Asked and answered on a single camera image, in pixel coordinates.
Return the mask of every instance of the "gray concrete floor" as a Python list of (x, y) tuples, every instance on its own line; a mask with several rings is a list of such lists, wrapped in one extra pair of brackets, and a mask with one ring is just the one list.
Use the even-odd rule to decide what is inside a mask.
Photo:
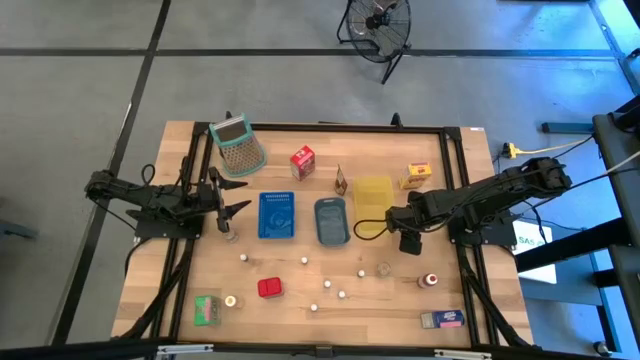
[[(160, 3), (4, 1), (0, 47), (144, 48)], [(598, 3), (621, 47), (640, 45), (621, 0)], [(174, 1), (160, 47), (336, 48), (343, 4)], [(418, 0), (412, 12), (416, 49), (608, 48), (583, 3)], [(0, 57), (0, 218), (40, 231), (33, 241), (0, 243), (0, 348), (47, 339), (91, 209), (83, 186), (107, 164), (141, 60)], [(410, 125), (485, 127), (497, 153), (505, 141), (535, 149), (579, 139), (537, 129), (545, 121), (588, 121), (632, 97), (612, 59), (407, 57), (385, 86), (378, 83), (382, 71), (358, 57), (156, 58), (120, 176), (139, 180), (140, 167), (155, 160), (166, 121), (219, 120), (226, 110), (254, 121), (373, 124), (399, 112)], [(603, 170), (593, 143), (563, 160), (574, 181)], [(589, 227), (619, 214), (609, 184), (600, 181), (550, 202), (541, 215)], [(109, 337), (131, 238), (107, 218), (70, 341)], [(590, 344), (602, 340), (593, 308), (527, 301), (527, 309), (544, 348), (592, 353)], [(585, 321), (596, 325), (577, 325)], [(623, 350), (637, 356), (633, 343)]]

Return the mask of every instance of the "blue plastic basket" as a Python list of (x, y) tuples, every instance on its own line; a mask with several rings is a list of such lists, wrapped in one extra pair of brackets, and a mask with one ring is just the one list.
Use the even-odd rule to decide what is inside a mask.
[(288, 239), (295, 233), (295, 202), (293, 192), (260, 193), (258, 237)]

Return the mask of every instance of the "electric fan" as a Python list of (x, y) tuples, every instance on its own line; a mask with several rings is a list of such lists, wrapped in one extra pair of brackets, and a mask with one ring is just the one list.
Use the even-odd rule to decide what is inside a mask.
[[(345, 20), (350, 40), (340, 38)], [(407, 43), (410, 31), (408, 0), (348, 0), (336, 36), (341, 44), (350, 42), (363, 58), (388, 63), (382, 78), (384, 85), (402, 55), (411, 47)]]

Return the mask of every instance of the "cheese grater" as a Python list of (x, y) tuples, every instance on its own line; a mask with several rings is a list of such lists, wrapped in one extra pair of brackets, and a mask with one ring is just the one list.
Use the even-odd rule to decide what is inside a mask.
[(231, 177), (249, 175), (267, 162), (264, 149), (244, 114), (210, 124), (209, 130), (220, 149), (224, 169)]

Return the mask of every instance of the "wooden table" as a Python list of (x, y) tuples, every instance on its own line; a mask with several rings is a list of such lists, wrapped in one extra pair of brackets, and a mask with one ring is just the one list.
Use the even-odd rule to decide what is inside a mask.
[[(156, 161), (156, 184), (173, 183), (182, 157), (187, 153), (193, 122), (168, 122)], [(471, 182), (493, 175), (484, 130), (461, 129)], [(313, 204), (337, 196), (333, 182), (338, 164), (351, 184), (344, 199), (349, 225), (355, 221), (353, 181), (355, 177), (388, 175), (394, 182), (394, 205), (406, 204), (407, 191), (397, 179), (409, 162), (428, 161), (433, 175), (420, 191), (445, 188), (443, 162), (438, 136), (429, 134), (329, 133), (257, 131), (257, 138), (268, 156), (267, 165), (241, 178), (249, 185), (224, 192), (227, 204), (250, 199), (253, 202), (238, 213), (231, 226), (240, 239), (228, 244), (215, 228), (216, 214), (209, 214), (203, 236), (196, 241), (188, 290), (180, 324), (179, 340), (194, 342), (244, 342), (280, 344), (336, 344), (389, 346), (470, 346), (466, 326), (450, 329), (421, 328), (420, 314), (432, 310), (464, 310), (460, 273), (455, 248), (447, 230), (423, 234), (422, 255), (398, 251), (399, 235), (385, 234), (375, 241), (362, 241), (351, 235), (343, 247), (322, 246), (316, 236)], [(291, 175), (290, 156), (303, 145), (316, 153), (316, 170), (299, 182)], [(456, 186), (460, 179), (453, 144), (449, 144)], [(201, 154), (196, 158), (200, 163)], [(220, 166), (215, 151), (212, 164)], [(291, 240), (261, 240), (257, 236), (258, 196), (265, 191), (294, 191), (296, 233)], [(167, 251), (166, 239), (149, 241), (133, 255), (127, 275), (113, 335), (133, 325), (158, 291)], [(242, 262), (240, 254), (250, 261)], [(527, 341), (531, 330), (514, 260), (499, 247), (485, 246), (485, 263), (491, 295), (509, 323)], [(300, 258), (306, 256), (305, 266)], [(391, 276), (375, 275), (376, 265), (387, 262)], [(359, 269), (367, 276), (358, 278)], [(422, 289), (418, 276), (435, 273), (436, 286)], [(278, 276), (283, 280), (282, 297), (262, 299), (257, 281)], [(323, 281), (332, 282), (330, 289)], [(344, 290), (346, 299), (338, 299)], [(237, 296), (242, 308), (222, 309), (222, 324), (193, 325), (194, 297)], [(476, 299), (478, 328), (487, 342), (482, 306)], [(317, 312), (310, 305), (317, 304)], [(173, 299), (167, 301), (161, 334), (168, 333)]]

